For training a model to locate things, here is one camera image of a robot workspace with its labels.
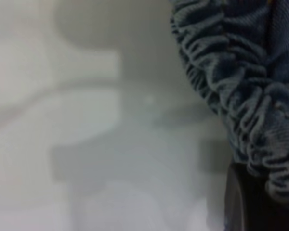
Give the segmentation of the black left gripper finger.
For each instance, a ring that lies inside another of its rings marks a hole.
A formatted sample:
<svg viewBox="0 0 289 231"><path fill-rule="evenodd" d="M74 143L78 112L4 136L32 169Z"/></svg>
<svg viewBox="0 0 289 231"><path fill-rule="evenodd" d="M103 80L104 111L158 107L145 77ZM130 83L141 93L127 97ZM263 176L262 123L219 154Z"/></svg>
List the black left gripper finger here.
<svg viewBox="0 0 289 231"><path fill-rule="evenodd" d="M266 193L264 180L248 173L244 164L232 163L224 198L225 231L289 231L289 209Z"/></svg>

